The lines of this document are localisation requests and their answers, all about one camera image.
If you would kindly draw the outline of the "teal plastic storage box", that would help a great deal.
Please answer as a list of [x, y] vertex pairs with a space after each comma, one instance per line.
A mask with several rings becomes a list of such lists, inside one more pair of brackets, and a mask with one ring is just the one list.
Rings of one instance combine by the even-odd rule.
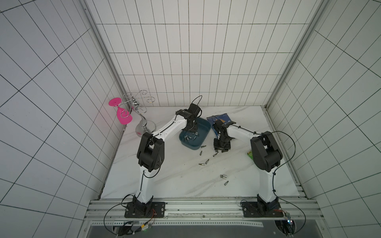
[[[192, 150], [200, 149], [211, 129], [211, 124], [206, 119], [198, 118], [196, 119], [196, 122], [198, 123], [197, 133], [199, 134], [199, 136], [196, 136], [195, 132], [188, 131], [182, 131], [179, 135], [179, 140], [181, 144], [187, 147], [188, 149]], [[192, 139], [185, 139], [185, 136], [192, 137]]]

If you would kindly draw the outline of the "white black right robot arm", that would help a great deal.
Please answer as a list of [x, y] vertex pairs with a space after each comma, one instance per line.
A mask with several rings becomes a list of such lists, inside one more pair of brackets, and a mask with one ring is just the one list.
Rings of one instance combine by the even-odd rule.
[[231, 140], [237, 139], [251, 146], [253, 162], [260, 170], [260, 190], [257, 202], [244, 202], [243, 208], [253, 211], [259, 216], [268, 216], [279, 208], [279, 199], [273, 188], [273, 176], [280, 166], [283, 155], [273, 134], [269, 131], [257, 133], [237, 126], [235, 122], [216, 120], [213, 129], [217, 132], [213, 146], [216, 152], [228, 152], [231, 149]]

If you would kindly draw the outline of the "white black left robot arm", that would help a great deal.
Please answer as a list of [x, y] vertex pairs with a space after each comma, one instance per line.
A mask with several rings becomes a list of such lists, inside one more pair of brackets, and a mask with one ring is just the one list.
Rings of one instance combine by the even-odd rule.
[[148, 215], [152, 208], [152, 172], [159, 171], [165, 159], [165, 140], [180, 131], [197, 132], [196, 119], [201, 108], [191, 103], [188, 109], [180, 109], [161, 129], [144, 133], [141, 137], [137, 158], [140, 166], [139, 189], [133, 197], [132, 208], [140, 215]]

